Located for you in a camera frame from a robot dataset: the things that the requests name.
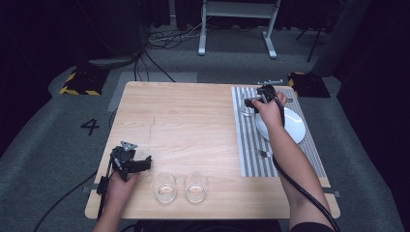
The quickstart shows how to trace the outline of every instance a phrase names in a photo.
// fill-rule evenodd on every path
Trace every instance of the black sleeve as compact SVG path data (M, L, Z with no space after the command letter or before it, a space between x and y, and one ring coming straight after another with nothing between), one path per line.
M334 230L324 224L316 222L302 222L293 226L289 232L334 232Z

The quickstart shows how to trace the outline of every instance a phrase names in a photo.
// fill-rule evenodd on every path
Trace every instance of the gray carpet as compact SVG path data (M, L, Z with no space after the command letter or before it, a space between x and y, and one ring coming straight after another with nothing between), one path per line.
M323 44L307 63L314 33L296 41L299 30L274 31L278 58L273 60L261 39L262 29L214 31L202 57L197 55L198 38L169 50L148 49L148 53L174 77L177 73L194 73L193 79L181 81L256 84L268 79L286 80L294 71L310 71L329 38L322 36ZM148 73L161 72L145 55L142 58ZM145 67L141 63L138 67L139 74L147 77ZM102 95L97 97L58 94L72 69L50 83L53 98L32 117L0 159L1 232L32 231L61 196L98 168L110 131L110 116L121 95L118 86L124 84L124 78L133 79L133 65L111 71ZM324 81L330 99L299 98L299 102L333 189L342 194L337 199L340 229L404 231L390 190L337 101L339 82L333 77ZM89 130L80 126L91 119L96 119L100 127L89 136ZM84 215L86 202L86 193L74 191L50 213L39 231L91 231L95 221ZM132 221L123 220L122 226L129 223ZM287 229L286 220L280 224Z

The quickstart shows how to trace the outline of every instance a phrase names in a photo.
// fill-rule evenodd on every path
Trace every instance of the wooden table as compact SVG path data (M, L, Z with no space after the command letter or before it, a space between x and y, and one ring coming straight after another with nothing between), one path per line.
M138 145L135 159L152 156L141 173L122 218L289 218L279 178L242 177L231 86L227 84L129 82L108 137L95 182L105 175L111 150L120 141ZM190 203L185 175L198 170L209 179L204 201ZM177 196L160 203L151 192L154 176L171 172ZM320 178L329 187L327 178ZM335 218L335 196L326 194ZM96 218L101 197L92 190L85 215Z

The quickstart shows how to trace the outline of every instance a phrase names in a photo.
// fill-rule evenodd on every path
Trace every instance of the person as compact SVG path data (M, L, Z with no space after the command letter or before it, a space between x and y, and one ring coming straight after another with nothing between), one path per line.
M282 92L277 92L277 96L280 102L285 105L287 97ZM281 166L281 169L330 212L329 203L323 193L313 167L282 125L279 108L276 102L270 101L269 103L263 103L253 100L252 103L259 110L260 116L268 128L270 143L275 154L275 159ZM332 225L316 206L300 194L285 178L283 178L282 175L279 175L279 177L289 201L290 232L334 231ZM113 174L108 185L107 199L102 217L97 222L97 225L93 230L94 232L117 231L122 210L131 196L133 185L136 180L136 174L133 174L127 182L122 181L117 173Z

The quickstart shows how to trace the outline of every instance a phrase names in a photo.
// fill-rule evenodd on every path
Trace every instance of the hand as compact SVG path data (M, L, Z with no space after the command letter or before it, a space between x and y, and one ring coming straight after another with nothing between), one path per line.
M115 172L111 176L106 193L105 211L121 214L130 199L133 187L135 186L136 180L138 180L138 176L139 173L132 173L127 182L121 179L118 172Z
M286 104L287 97L282 92L277 92L278 99L282 105ZM262 103L258 100L253 100L252 104L259 110L262 121L265 123L267 128L281 126L283 124L280 118L280 110L277 103L272 100L269 103Z

